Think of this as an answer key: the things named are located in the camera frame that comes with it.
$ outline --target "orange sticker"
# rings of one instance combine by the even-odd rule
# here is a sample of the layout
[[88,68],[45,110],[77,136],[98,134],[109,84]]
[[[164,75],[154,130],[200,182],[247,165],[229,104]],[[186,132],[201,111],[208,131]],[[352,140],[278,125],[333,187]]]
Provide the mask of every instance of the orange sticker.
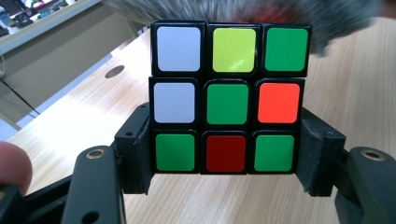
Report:
[[260,86],[261,123],[294,123],[297,120],[300,86],[294,83],[263,83]]

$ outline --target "gray fur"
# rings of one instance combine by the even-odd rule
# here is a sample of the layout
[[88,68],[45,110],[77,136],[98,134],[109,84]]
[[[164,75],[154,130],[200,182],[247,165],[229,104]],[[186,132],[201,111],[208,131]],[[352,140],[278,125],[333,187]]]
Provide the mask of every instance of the gray fur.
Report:
[[323,54],[329,41],[367,27],[382,0],[103,0],[132,21],[236,21],[266,9],[292,9],[296,23],[313,27],[311,52]]

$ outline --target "wooden table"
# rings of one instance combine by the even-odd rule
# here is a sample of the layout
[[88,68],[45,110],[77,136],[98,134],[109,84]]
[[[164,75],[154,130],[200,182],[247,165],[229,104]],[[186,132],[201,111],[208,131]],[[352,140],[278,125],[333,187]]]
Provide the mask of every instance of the wooden table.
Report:
[[[347,136],[396,157],[396,21],[336,40],[311,56],[304,106]],[[73,172],[82,150],[109,145],[148,98],[149,32],[13,136],[32,159],[30,192]],[[116,77],[105,78],[124,65]],[[149,195],[126,195],[130,223],[336,223],[333,197],[311,198],[295,175],[155,175]]]

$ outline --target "rubik's cube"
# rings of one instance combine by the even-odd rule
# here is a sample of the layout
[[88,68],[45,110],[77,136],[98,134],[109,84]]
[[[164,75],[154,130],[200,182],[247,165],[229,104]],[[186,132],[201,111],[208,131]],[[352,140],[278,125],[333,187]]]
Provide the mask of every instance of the rubik's cube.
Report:
[[154,173],[293,173],[310,36],[299,24],[152,23]]

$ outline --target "floor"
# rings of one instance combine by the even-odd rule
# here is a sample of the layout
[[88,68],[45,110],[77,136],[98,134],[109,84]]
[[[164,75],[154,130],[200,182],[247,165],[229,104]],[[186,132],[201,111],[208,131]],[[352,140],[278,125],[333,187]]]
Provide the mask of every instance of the floor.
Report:
[[[87,71],[85,71],[83,74],[81,74],[79,77],[74,79],[71,83],[69,83],[67,86],[65,86],[63,89],[55,93],[53,96],[51,96],[46,102],[44,102],[42,105],[38,106],[36,110],[39,113],[42,113],[44,110],[49,108],[52,104],[54,104],[56,101],[58,101],[60,98],[62,98],[64,95],[66,95],[69,91],[73,90],[74,87],[78,85],[82,80],[84,80],[86,77],[88,77],[93,71],[97,70],[102,64],[107,62],[112,58],[112,54],[108,54],[105,58],[103,58],[101,61],[93,65],[91,68],[89,68]],[[17,122],[18,126],[23,128],[26,126],[29,122],[31,122],[33,119],[35,119],[33,116],[37,116],[37,114],[32,111],[31,112],[32,116],[26,116],[23,119],[19,120]],[[14,135],[17,132],[13,127],[8,125],[5,121],[0,119],[0,141],[7,141],[8,138],[10,138],[12,135]]]

